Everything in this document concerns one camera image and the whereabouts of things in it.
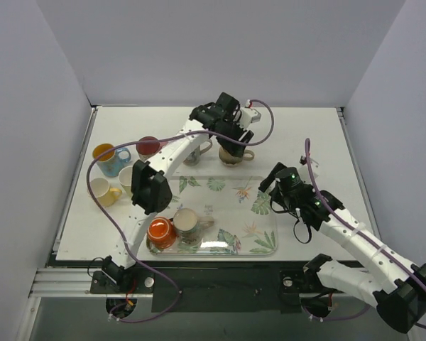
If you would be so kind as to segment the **cream floral mug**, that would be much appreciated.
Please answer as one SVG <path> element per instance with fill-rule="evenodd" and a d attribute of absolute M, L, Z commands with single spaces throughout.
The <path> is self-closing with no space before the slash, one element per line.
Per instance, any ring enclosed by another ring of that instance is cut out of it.
<path fill-rule="evenodd" d="M 205 141 L 205 144 L 206 146 L 204 148 L 198 146 L 193 152 L 191 152 L 189 156 L 183 161 L 183 164 L 189 167 L 196 166 L 200 162 L 201 155 L 208 152 L 213 146 L 211 139 Z"/>

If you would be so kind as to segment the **blue butterfly mug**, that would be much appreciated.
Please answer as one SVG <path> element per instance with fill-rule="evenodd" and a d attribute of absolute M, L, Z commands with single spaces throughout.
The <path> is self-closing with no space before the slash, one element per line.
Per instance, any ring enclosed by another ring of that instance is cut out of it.
<path fill-rule="evenodd" d="M 98 158 L 97 165 L 106 177 L 117 177 L 120 171 L 131 161 L 131 152 L 127 147 L 113 150 L 112 144 L 100 144 L 92 152 L 92 157 Z"/>

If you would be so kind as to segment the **yellow mug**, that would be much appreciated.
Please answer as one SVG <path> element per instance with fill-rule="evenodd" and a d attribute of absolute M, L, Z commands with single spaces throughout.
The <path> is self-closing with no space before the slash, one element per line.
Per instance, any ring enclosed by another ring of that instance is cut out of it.
<path fill-rule="evenodd" d="M 122 189 L 112 187 L 106 178 L 93 178 L 88 185 L 92 192 L 91 196 L 103 207 L 111 207 L 123 195 Z"/>

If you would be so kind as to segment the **lime green mug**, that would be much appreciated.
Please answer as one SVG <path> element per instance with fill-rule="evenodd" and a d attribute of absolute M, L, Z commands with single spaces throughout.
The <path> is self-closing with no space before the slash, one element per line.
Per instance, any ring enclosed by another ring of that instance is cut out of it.
<path fill-rule="evenodd" d="M 132 184 L 132 171 L 133 166 L 126 166 L 122 168 L 119 172 L 118 179 L 121 187 L 124 189 L 124 192 L 131 197 L 131 184 Z"/>

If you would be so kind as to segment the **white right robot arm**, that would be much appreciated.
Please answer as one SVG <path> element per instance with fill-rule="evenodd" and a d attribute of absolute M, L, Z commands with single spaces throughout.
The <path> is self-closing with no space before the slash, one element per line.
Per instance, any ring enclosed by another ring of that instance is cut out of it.
<path fill-rule="evenodd" d="M 305 182 L 294 167 L 277 163 L 259 185 L 270 202 L 336 242 L 364 270 L 319 254 L 303 267 L 304 285 L 341 291 L 375 308 L 394 330 L 407 333 L 426 313 L 426 264 L 416 265 L 393 251 L 354 218 L 326 190 Z"/>

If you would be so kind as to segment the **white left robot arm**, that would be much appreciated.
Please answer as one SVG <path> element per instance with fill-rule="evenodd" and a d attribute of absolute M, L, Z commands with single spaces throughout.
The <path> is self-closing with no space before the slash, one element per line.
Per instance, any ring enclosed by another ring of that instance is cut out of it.
<path fill-rule="evenodd" d="M 132 257 L 140 244 L 138 234 L 144 231 L 145 222 L 170 204 L 173 194 L 168 181 L 183 161 L 212 136 L 227 153 L 242 157 L 245 146 L 254 136 L 249 125 L 260 117 L 260 114 L 252 114 L 251 101 L 240 105 L 237 99 L 223 92 L 216 102 L 195 107 L 175 139 L 157 155 L 134 163 L 131 203 L 139 209 L 134 226 L 121 233 L 126 238 L 124 245 L 117 246 L 112 255 L 103 260 L 102 272 L 110 288 L 118 293 L 130 288 L 132 275 L 127 269 L 136 263 Z"/>

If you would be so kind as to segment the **cream coral pattern mug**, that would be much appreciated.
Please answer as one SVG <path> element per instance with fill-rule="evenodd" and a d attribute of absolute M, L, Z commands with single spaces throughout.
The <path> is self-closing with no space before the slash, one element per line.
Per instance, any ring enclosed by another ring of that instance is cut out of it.
<path fill-rule="evenodd" d="M 214 225 L 214 218 L 199 216 L 190 208 L 182 208 L 175 213 L 173 224 L 180 241 L 183 244 L 194 246 L 202 241 L 204 231 Z"/>

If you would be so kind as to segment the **beige round teapot mug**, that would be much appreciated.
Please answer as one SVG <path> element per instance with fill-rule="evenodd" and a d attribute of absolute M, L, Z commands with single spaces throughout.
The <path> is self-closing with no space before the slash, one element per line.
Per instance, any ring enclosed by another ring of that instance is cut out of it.
<path fill-rule="evenodd" d="M 244 161 L 252 161 L 255 158 L 255 153 L 252 150 L 246 149 L 243 156 L 233 156 L 228 153 L 223 147 L 219 148 L 218 152 L 220 162 L 226 167 L 237 167 Z"/>

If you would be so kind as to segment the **orange mug black handle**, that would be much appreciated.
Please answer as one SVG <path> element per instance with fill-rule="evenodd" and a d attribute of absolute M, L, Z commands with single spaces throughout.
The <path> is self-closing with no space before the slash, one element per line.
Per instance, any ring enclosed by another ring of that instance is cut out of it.
<path fill-rule="evenodd" d="M 167 249 L 175 243 L 177 234 L 168 218 L 156 217 L 148 227 L 147 237 L 157 249 Z"/>

